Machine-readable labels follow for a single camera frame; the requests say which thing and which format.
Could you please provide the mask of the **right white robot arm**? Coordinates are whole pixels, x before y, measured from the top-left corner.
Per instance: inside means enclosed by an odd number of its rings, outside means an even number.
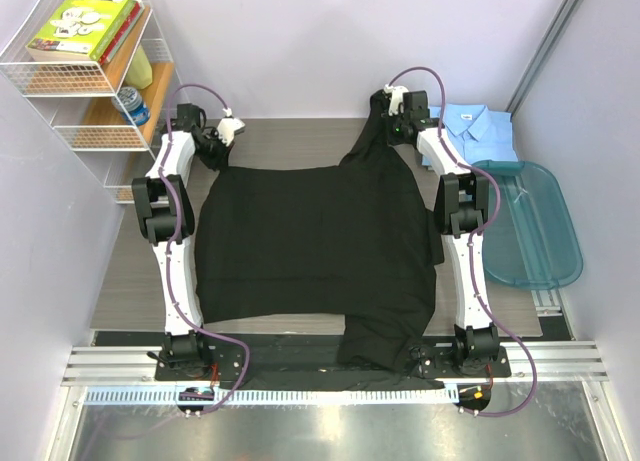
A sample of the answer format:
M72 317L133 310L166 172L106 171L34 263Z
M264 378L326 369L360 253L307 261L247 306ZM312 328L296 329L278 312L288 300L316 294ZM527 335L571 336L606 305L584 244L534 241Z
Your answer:
M387 123L394 144L410 143L430 159L439 176L434 205L437 231L454 273L457 312L448 355L462 376L480 376L498 359L498 328L488 304L483 267L484 226L489 221L489 180L472 170L449 140L439 118L430 116L427 93L385 85Z

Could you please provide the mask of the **black long sleeve shirt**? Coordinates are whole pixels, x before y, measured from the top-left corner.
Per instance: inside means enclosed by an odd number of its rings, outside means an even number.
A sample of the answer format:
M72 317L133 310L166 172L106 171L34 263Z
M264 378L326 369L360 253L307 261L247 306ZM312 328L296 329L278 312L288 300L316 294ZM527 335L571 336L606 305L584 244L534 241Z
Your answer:
M387 140L387 99L334 166L228 167L195 236L196 294L208 323L275 314L337 314L342 364L402 372L436 308L444 259L433 213Z

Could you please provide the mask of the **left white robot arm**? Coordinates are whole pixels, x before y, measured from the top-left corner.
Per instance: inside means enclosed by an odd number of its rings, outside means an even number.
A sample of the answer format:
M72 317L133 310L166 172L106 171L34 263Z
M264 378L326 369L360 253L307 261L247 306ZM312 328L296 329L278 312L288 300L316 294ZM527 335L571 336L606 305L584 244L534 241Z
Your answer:
M188 103L177 107L177 115L161 136L161 148L152 167L131 184L141 235L155 256L161 277L165 317L157 361L162 379L205 378L214 366L203 318L196 301L192 275L195 214L186 179L199 149L225 148L213 129L206 127L206 114Z

